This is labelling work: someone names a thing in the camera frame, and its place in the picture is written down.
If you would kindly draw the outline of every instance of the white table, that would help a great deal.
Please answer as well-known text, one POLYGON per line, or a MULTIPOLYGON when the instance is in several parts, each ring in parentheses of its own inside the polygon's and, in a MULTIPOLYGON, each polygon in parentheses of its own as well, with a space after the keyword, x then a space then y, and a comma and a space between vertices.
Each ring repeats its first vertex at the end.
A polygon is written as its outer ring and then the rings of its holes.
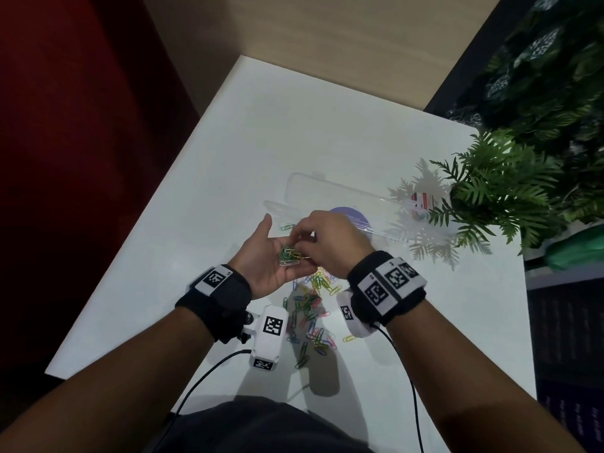
MULTIPOLYGON (((168 313, 189 281, 237 251, 266 211, 264 200, 283 202, 292 172, 319 171, 327 180, 387 196, 401 177, 417 175, 421 157, 464 151, 471 133, 455 122, 241 57, 47 373, 68 378, 168 313)), ((429 258, 412 264, 428 280, 436 307, 535 396, 518 246, 503 238, 492 243, 493 255, 461 251, 455 271, 429 258)), ((396 252, 410 258, 399 246, 396 252)), ((280 305, 290 291, 284 286, 250 309, 280 305)), ((325 304, 335 312, 333 297, 325 304)), ((419 450, 410 385, 389 344, 378 334, 342 343, 349 333, 336 314, 324 324, 338 344, 331 358, 313 356, 298 372, 286 344, 277 370, 263 373, 237 356, 197 388, 183 412, 237 394, 263 395, 308 409, 376 451, 419 450)), ((215 345, 193 381, 242 348, 238 341, 215 345)), ((420 425, 425 450, 446 451, 422 406, 420 425)))

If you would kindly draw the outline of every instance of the green foliage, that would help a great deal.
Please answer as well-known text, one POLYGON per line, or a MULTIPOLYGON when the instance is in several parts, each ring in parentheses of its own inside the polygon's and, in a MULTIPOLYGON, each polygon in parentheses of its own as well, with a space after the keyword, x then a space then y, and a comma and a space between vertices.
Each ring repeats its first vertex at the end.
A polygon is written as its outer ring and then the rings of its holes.
POLYGON ((487 226, 496 225, 508 243, 520 233, 522 247, 535 247, 565 226, 557 199, 551 196, 562 173, 561 162, 516 143, 510 133, 480 133, 451 164, 430 161, 454 182, 450 203, 443 200, 441 207, 431 210, 430 222, 463 223, 457 246, 478 250, 487 236, 495 235, 487 226))

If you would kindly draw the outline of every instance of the wristband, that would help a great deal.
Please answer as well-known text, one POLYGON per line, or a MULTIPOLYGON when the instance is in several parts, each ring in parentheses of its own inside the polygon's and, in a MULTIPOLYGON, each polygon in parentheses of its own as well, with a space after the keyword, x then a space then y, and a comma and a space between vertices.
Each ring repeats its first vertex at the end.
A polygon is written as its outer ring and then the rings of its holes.
POLYGON ((375 251, 359 262, 348 275, 353 292, 351 306, 367 324, 386 326, 426 298, 427 281, 400 257, 375 251))
POLYGON ((193 281, 175 307, 185 307, 203 321, 215 341, 227 343, 243 328, 252 299, 247 280, 232 267, 210 267, 193 281))

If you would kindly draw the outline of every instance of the right hand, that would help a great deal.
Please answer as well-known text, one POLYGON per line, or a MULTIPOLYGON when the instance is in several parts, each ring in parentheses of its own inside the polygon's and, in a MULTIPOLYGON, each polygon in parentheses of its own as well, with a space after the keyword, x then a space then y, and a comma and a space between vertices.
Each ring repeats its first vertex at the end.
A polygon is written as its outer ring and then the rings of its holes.
POLYGON ((346 278, 375 251, 369 239, 346 216, 330 211, 310 213, 292 229, 290 239, 297 242, 298 251, 338 278, 346 278))

